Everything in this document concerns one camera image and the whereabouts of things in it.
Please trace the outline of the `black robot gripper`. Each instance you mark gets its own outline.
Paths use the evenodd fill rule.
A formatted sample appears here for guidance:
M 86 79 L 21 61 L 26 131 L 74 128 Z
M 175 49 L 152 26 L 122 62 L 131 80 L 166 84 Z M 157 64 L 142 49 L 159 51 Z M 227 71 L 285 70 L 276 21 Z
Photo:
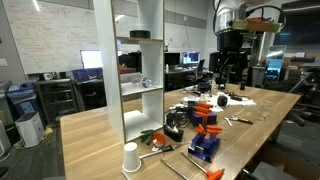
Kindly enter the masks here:
M 247 54 L 240 52 L 243 35 L 239 30 L 223 32 L 217 35 L 217 52 L 213 53 L 217 84 L 239 83 L 243 70 L 247 67 Z

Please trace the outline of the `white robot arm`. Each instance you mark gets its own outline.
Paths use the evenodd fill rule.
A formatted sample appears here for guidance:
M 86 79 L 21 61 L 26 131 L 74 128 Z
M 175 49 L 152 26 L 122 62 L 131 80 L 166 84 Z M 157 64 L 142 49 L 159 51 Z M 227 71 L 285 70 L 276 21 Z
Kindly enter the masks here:
M 213 32 L 217 37 L 217 84 L 242 81 L 247 57 L 241 53 L 244 35 L 249 32 L 278 33 L 286 25 L 284 11 L 270 0 L 213 0 Z M 283 17 L 275 23 L 264 17 L 266 8 L 276 9 Z

